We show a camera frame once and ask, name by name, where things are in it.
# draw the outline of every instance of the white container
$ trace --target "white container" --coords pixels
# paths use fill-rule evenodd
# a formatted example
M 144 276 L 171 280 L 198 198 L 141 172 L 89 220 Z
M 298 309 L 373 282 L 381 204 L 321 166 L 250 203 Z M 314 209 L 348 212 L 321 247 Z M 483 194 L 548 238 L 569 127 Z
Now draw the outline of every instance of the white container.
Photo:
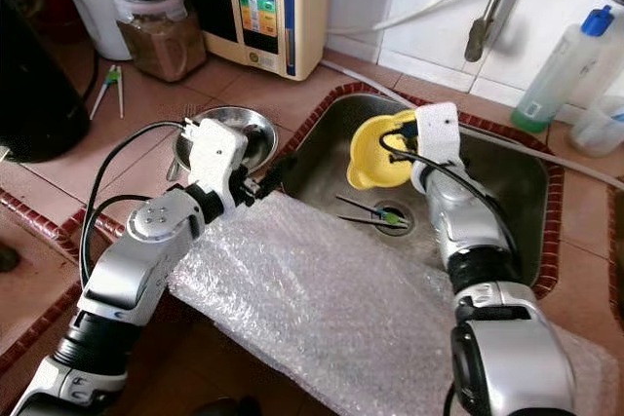
M 512 113 L 512 122 L 529 132 L 542 132 L 566 103 L 574 87 L 596 63 L 613 21 L 611 8 L 593 10 L 582 25 L 569 26 Z
M 99 54 L 111 60 L 130 60 L 117 27 L 114 0 L 73 0 Z
M 588 156 L 605 156 L 624 141 L 624 122 L 621 119 L 624 119 L 624 97 L 603 96 L 578 119 L 570 131 L 570 141 Z

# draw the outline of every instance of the stainless steel sink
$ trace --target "stainless steel sink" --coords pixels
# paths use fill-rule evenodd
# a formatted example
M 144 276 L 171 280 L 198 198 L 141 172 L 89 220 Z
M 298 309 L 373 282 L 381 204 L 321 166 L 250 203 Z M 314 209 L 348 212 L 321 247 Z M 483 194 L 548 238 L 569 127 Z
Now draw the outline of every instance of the stainless steel sink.
M 356 129 L 370 117 L 404 109 L 377 95 L 337 99 L 299 145 L 296 166 L 284 181 L 284 189 L 292 197 L 331 214 L 368 216 L 339 201 L 335 194 L 367 206 L 395 210 L 409 219 L 409 229 L 356 226 L 390 248 L 418 252 L 417 260 L 442 267 L 425 198 L 409 182 L 392 189 L 359 191 L 346 179 L 349 145 Z M 533 284 L 539 271 L 546 213 L 546 170 L 530 156 L 466 135 L 462 136 L 461 154 L 470 175 L 489 189 L 506 213 L 522 258 L 524 282 Z

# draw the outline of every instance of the white plastic cup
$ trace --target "white plastic cup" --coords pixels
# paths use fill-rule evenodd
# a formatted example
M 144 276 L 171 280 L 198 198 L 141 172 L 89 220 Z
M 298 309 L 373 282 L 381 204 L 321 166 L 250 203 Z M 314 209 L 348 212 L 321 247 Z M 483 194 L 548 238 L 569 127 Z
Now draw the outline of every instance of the white plastic cup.
M 624 141 L 624 96 L 603 96 L 587 109 L 572 130 L 570 141 L 577 150 L 594 158 L 608 155 Z

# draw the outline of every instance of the black cable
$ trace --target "black cable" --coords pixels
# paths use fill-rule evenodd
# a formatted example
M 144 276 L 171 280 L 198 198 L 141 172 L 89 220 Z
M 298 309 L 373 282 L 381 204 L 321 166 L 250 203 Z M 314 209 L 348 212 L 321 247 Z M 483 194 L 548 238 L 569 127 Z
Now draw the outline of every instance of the black cable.
M 447 397 L 445 398 L 445 409 L 443 411 L 443 416 L 450 416 L 450 407 L 452 406 L 452 398 L 455 396 L 455 384 L 454 382 L 450 382 L 450 387 L 448 387 Z
M 420 163 L 422 163 L 422 164 L 424 164 L 424 165 L 426 165 L 426 166 L 428 166 L 430 168 L 433 168 L 434 170 L 438 170 L 442 174 L 450 177 L 452 180 L 454 180 L 459 185 L 461 185 L 464 189 L 466 189 L 468 192 L 470 192 L 473 196 L 475 196 L 475 198 L 480 200 L 487 207 L 487 209 L 489 209 L 491 214 L 496 219 L 496 222 L 500 226 L 500 230 L 503 233 L 505 241 L 507 242 L 507 245 L 509 246 L 509 250 L 511 251 L 512 256 L 516 260 L 518 260 L 519 259 L 519 255 L 518 255 L 518 248 L 516 247 L 516 241 L 514 240 L 514 237 L 511 234 L 511 230 L 509 229 L 509 226 L 507 226 L 507 222 L 505 221 L 505 217 L 500 212 L 500 209 L 498 208 L 498 205 L 495 202 L 493 202 L 487 195 L 484 195 L 477 187 L 475 187 L 470 182 L 468 182 L 466 179 L 464 179 L 461 175 L 453 172 L 452 170 L 449 170 L 448 167 L 446 167 L 444 165 L 440 165 L 440 164 L 436 163 L 435 161 L 432 161 L 432 160 L 430 160 L 428 158 L 425 158 L 424 156 L 420 156 L 420 155 L 417 155 L 415 153 L 411 153 L 410 151 L 403 151 L 403 150 L 399 150 L 397 148 L 393 148 L 392 146 L 388 145 L 385 142 L 385 137 L 386 136 L 392 135 L 392 134 L 397 134 L 399 132 L 400 131 L 394 130 L 394 131 L 389 131 L 389 132 L 384 133 L 379 138 L 379 144 L 385 150 L 388 150 L 390 153 L 392 153 L 394 155 L 400 156 L 402 158 L 408 159 L 408 160 L 413 161 L 413 162 L 414 161 L 418 161 L 418 162 L 420 162 Z
M 85 233 L 85 245 L 84 245 L 84 250 L 83 250 L 84 255 L 82 258 L 83 258 L 84 263 L 81 263 L 81 269 L 80 269 L 81 271 L 80 281 L 84 282 L 83 287 L 87 283 L 87 281 L 89 280 L 89 276 L 91 275 L 91 265 L 89 262 L 91 247 L 89 244 L 89 240 L 91 238 L 91 231 L 94 229 L 94 226 L 96 226 L 96 222 L 98 221 L 98 217 L 101 215 L 101 213 L 105 209 L 107 209 L 108 207 L 110 207 L 111 205 L 117 202 L 123 202 L 127 200 L 145 202 L 146 200 L 149 200 L 149 199 L 150 197 L 145 197 L 144 195 L 131 195 L 131 194 L 116 195 L 114 197 L 111 197 L 110 199 L 103 201 L 101 204 L 99 204 L 99 206 L 96 209 L 94 209 L 93 213 L 91 213 L 91 216 L 89 216 L 89 219 L 87 219 L 86 226 L 83 228 L 83 232 Z
M 153 124 L 145 126 L 139 131 L 136 131 L 132 135 L 126 137 L 120 143 L 118 143 L 117 146 L 115 146 L 115 148 L 113 148 L 111 152 L 108 153 L 108 156 L 106 156 L 106 158 L 104 159 L 103 163 L 99 167 L 99 170 L 97 170 L 96 179 L 94 180 L 94 185 L 91 189 L 91 195 L 89 196 L 89 201 L 87 202 L 87 207 L 85 211 L 85 220 L 83 222 L 82 234 L 80 236 L 80 249 L 78 252 L 80 283 L 82 284 L 83 287 L 89 280 L 89 276 L 91 274 L 91 263 L 90 263 L 90 257 L 89 257 L 89 246 L 87 243 L 86 228 L 87 228 L 87 223 L 89 222 L 89 219 L 94 211 L 94 205 L 96 204 L 96 196 L 98 195 L 99 185 L 101 184 L 101 180 L 104 176 L 104 172 L 108 168 L 108 165 L 110 164 L 112 159 L 115 156 L 117 156 L 117 154 L 121 150 L 123 150 L 130 142 L 139 138 L 141 135 L 143 135 L 146 132 L 152 131 L 154 129 L 159 129 L 161 127 L 175 127 L 177 129 L 184 130 L 183 124 L 181 124 L 180 122 L 173 122 L 173 121 L 155 122 Z
M 98 50 L 94 48 L 94 65 L 92 68 L 92 72 L 91 72 L 91 80 L 89 81 L 89 85 L 87 85 L 87 89 L 85 90 L 84 93 L 82 93 L 82 101 L 83 102 L 87 102 L 87 99 L 89 99 L 89 96 L 91 95 L 92 91 L 94 90 L 94 86 L 96 85 L 96 82 L 98 81 L 98 75 L 99 75 L 99 54 L 98 54 Z

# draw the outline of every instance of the label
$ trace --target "label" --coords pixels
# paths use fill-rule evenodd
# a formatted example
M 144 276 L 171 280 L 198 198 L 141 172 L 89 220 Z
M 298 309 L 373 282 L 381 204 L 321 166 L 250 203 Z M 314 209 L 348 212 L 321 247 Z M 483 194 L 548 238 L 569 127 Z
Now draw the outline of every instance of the label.
M 269 70 L 271 72 L 277 72 L 277 61 L 275 56 L 260 52 L 258 50 L 249 51 L 248 57 L 252 62 L 250 65 L 255 65 L 258 68 Z
M 275 0 L 239 0 L 243 28 L 266 36 L 277 36 Z
M 539 113 L 541 108 L 542 108 L 541 104 L 539 104 L 538 102 L 532 101 L 530 105 L 528 106 L 528 108 L 526 109 L 525 115 L 527 117 L 535 117 Z

